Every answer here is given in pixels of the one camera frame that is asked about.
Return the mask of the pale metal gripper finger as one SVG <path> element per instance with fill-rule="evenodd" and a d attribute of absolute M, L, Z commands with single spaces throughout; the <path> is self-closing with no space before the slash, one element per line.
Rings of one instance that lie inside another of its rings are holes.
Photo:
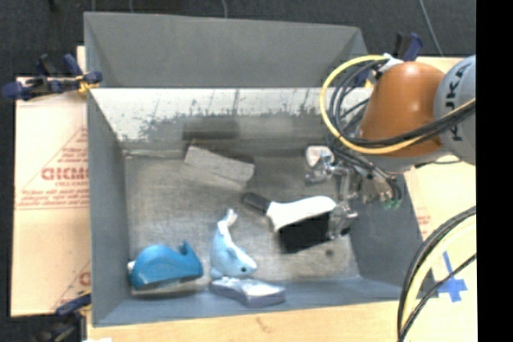
<path fill-rule="evenodd" d="M 323 183 L 333 174 L 334 155 L 327 146 L 308 146 L 305 160 L 309 167 L 305 174 L 307 183 Z"/>
<path fill-rule="evenodd" d="M 329 214 L 327 238 L 336 239 L 357 217 L 348 201 L 340 201 Z"/>

